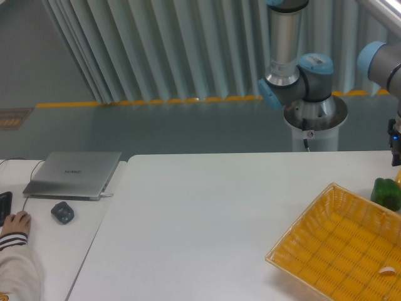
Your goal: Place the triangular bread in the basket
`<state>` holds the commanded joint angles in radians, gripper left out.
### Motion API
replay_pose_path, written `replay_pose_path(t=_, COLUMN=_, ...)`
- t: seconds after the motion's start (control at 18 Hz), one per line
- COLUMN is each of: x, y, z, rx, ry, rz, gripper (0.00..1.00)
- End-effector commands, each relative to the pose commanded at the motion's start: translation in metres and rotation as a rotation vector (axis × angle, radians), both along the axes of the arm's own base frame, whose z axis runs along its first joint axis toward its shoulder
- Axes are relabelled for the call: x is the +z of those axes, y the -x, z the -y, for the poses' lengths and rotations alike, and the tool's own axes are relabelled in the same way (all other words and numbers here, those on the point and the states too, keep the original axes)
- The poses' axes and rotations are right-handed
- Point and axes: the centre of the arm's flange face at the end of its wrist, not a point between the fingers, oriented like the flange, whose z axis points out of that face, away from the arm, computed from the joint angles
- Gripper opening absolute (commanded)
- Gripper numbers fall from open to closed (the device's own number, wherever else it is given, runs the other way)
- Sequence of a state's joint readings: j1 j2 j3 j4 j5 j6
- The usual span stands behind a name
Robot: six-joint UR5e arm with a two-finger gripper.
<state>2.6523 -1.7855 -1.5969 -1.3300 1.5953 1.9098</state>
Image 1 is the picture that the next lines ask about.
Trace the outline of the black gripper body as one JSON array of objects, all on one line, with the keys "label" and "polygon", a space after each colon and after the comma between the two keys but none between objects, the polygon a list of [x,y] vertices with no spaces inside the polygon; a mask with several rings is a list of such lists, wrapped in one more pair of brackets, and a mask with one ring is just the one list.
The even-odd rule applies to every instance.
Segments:
[{"label": "black gripper body", "polygon": [[387,133],[389,135],[389,147],[392,153],[392,166],[400,165],[400,120],[388,121]]}]

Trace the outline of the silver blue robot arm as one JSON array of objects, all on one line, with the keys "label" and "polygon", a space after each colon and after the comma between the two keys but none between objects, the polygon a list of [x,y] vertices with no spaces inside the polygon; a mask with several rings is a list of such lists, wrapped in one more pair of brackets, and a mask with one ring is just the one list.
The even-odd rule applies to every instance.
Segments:
[{"label": "silver blue robot arm", "polygon": [[[346,103],[332,94],[333,62],[322,53],[297,59],[301,12],[309,1],[265,1],[271,12],[270,65],[258,81],[271,108],[284,107],[293,152],[338,150],[339,129],[348,115]],[[357,1],[400,38],[400,1]],[[392,165],[400,166],[400,43],[374,41],[357,58],[370,81],[398,100],[397,116],[388,121]]]}]

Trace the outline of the cream sleeved forearm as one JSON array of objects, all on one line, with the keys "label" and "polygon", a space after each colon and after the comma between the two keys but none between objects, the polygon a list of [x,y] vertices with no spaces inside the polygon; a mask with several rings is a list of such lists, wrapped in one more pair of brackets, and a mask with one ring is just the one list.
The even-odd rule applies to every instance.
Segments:
[{"label": "cream sleeved forearm", "polygon": [[22,232],[1,236],[1,300],[41,297],[40,278],[27,241]]}]

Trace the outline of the person hand on mouse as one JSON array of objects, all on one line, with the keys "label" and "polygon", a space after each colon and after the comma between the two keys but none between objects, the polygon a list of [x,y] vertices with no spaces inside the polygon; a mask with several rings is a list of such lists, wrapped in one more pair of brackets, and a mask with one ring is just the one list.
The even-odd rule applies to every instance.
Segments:
[{"label": "person hand on mouse", "polygon": [[13,233],[22,233],[28,236],[30,229],[31,215],[25,211],[19,211],[16,214],[10,214],[6,217],[1,230],[1,236]]}]

